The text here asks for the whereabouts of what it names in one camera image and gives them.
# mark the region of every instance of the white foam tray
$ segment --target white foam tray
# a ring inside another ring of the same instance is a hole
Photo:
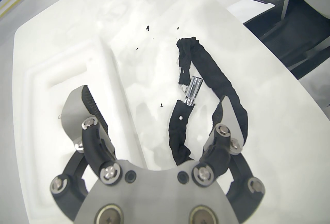
[[[21,184],[29,219],[33,223],[71,223],[58,209],[49,191],[52,179],[63,172],[74,153],[59,115],[69,93],[88,85],[109,126],[118,159],[145,167],[145,161],[127,107],[116,65],[98,39],[75,45],[26,71],[20,134],[24,146]],[[97,177],[88,167],[83,178],[90,190]]]

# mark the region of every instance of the silver metal tube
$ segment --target silver metal tube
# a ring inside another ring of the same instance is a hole
[[[186,98],[184,103],[188,106],[192,106],[194,104],[194,100],[197,97],[197,93],[203,83],[203,79],[193,76],[191,78],[190,84],[186,91]]]

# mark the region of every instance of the black fabric strap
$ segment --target black fabric strap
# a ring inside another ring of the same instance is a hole
[[[170,125],[168,129],[170,135],[169,144],[172,150],[173,159],[177,165],[191,160],[189,157],[190,150],[185,146],[185,132],[187,129],[188,118],[193,108],[194,106],[188,106],[181,100],[178,100],[170,119]]]
[[[179,84],[190,84],[189,69],[192,62],[201,77],[204,79],[206,85],[210,87],[220,99],[220,102],[212,115],[213,125],[219,123],[222,120],[221,101],[224,96],[228,96],[232,104],[234,113],[236,115],[237,121],[239,123],[240,129],[242,131],[245,144],[246,138],[248,136],[248,114],[241,105],[240,99],[236,91],[232,87],[230,81],[226,78],[224,73],[222,73],[222,71],[219,69],[218,65],[212,59],[210,54],[204,49],[204,47],[195,37],[179,39],[179,41],[177,42],[177,47],[179,49],[179,66],[181,67]],[[184,146],[185,131],[186,124],[188,123],[188,117],[186,118],[187,120],[184,125],[184,128],[179,128],[179,126],[177,125],[179,120],[176,120],[177,117],[180,116],[180,114],[177,113],[176,109],[178,102],[181,101],[177,101],[170,120],[169,128],[170,147],[172,149],[173,158],[177,165],[191,159],[189,157],[190,150]],[[183,109],[184,107],[182,104],[184,103],[181,102],[180,108]]]

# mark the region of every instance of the white table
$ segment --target white table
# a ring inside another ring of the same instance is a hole
[[[243,155],[265,184],[266,195],[247,223],[329,221],[329,120],[280,61],[215,0],[60,0],[18,29],[13,118],[24,200],[29,186],[23,178],[21,114],[28,69],[86,39],[100,38],[114,54],[148,168],[167,169],[175,166],[169,118],[176,100],[183,99],[176,42],[192,36],[231,81],[249,116]],[[198,76],[194,67],[191,75]],[[203,85],[187,128],[186,145],[195,159],[217,104]],[[229,182],[228,174],[219,179],[224,191]],[[31,223],[41,222],[30,211],[28,216]]]

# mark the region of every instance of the gray metal plate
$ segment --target gray metal plate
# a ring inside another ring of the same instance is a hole
[[[134,224],[184,224],[189,223],[191,211],[198,205],[206,205],[217,216],[218,223],[238,224],[235,213],[217,182],[207,188],[199,187],[191,178],[191,171],[198,163],[188,161],[164,171],[141,169],[128,161],[117,161],[123,175],[114,186],[104,185],[98,180],[82,204],[75,224],[95,223],[98,211],[107,204],[121,208],[124,223]],[[135,182],[128,184],[125,173],[134,170]],[[187,184],[180,184],[177,175],[186,171]]]

